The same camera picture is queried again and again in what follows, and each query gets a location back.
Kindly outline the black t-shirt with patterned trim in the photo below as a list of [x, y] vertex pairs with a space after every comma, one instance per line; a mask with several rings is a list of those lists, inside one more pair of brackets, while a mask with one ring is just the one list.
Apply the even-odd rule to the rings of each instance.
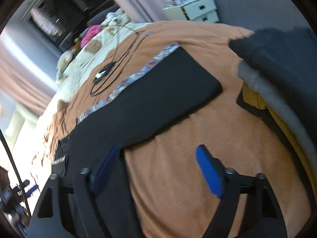
[[170, 44], [77, 118], [58, 144], [52, 172], [97, 169], [113, 147], [144, 141], [221, 93], [214, 76], [179, 44]]

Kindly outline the stack of folded clothes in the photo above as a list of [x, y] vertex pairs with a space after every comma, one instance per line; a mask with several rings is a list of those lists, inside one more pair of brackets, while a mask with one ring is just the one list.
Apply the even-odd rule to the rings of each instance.
[[309, 28], [262, 29], [229, 48], [280, 92], [316, 144], [316, 34]]

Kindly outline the brown fleece blanket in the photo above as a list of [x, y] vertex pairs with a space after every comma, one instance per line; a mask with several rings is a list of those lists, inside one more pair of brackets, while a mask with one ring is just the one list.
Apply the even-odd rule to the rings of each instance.
[[194, 22], [130, 23], [118, 38], [102, 36], [105, 46], [95, 55], [82, 52], [68, 67], [67, 78], [40, 118], [42, 150], [52, 156], [57, 141], [69, 134], [75, 119], [108, 96], [89, 96], [93, 75], [111, 56], [119, 57], [142, 32], [142, 44], [122, 72], [140, 70], [165, 45], [182, 47], [216, 77], [223, 93], [213, 102], [169, 127], [149, 141], [125, 150], [132, 196], [141, 228], [147, 237], [200, 237], [216, 210], [217, 199], [208, 192], [194, 159], [201, 143], [243, 174], [263, 171], [280, 203], [287, 234], [295, 237], [311, 210], [308, 189], [291, 153], [260, 118], [236, 104], [242, 87], [240, 59], [228, 40], [249, 35], [241, 27]]

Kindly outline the pink curtain left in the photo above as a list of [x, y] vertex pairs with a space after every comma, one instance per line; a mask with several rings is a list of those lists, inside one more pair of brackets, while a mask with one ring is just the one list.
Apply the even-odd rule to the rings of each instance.
[[56, 85], [11, 39], [1, 39], [1, 90], [40, 116]]

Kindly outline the beige plush toy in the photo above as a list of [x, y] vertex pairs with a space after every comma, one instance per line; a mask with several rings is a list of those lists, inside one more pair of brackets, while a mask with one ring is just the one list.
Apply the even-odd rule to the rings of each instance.
[[76, 49], [73, 48], [73, 49], [69, 49], [69, 50], [65, 51], [60, 56], [60, 58], [57, 62], [57, 66], [56, 66], [56, 80], [57, 81], [62, 79], [62, 74], [64, 73], [64, 71], [66, 70], [66, 68], [70, 64], [70, 62], [72, 61], [75, 53], [76, 53]]

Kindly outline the pink plush toy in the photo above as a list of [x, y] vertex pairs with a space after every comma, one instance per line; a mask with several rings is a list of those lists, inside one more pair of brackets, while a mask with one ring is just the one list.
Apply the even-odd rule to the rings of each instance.
[[84, 31], [84, 34], [81, 36], [81, 48], [87, 45], [94, 36], [102, 31], [102, 29], [102, 25], [92, 25]]

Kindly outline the white bedside drawer cabinet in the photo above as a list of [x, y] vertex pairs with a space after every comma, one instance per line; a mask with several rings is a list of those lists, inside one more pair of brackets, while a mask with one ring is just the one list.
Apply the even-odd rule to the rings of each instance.
[[214, 0], [194, 0], [180, 5], [168, 6], [163, 10], [168, 20], [187, 20], [202, 23], [219, 23]]

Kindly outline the cream bear print bedding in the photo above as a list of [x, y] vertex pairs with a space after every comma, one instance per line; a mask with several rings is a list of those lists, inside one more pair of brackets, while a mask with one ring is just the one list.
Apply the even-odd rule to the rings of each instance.
[[126, 12], [120, 8], [116, 12], [108, 13], [99, 25], [102, 25], [102, 31], [94, 36], [87, 45], [76, 51], [72, 61], [62, 74], [62, 79], [56, 80], [58, 90], [44, 113], [39, 117], [36, 128], [45, 131], [52, 122], [53, 114], [57, 112], [58, 101], [70, 101], [90, 72], [106, 58], [109, 51], [115, 49], [116, 45], [128, 36], [148, 25], [148, 22], [132, 22]]

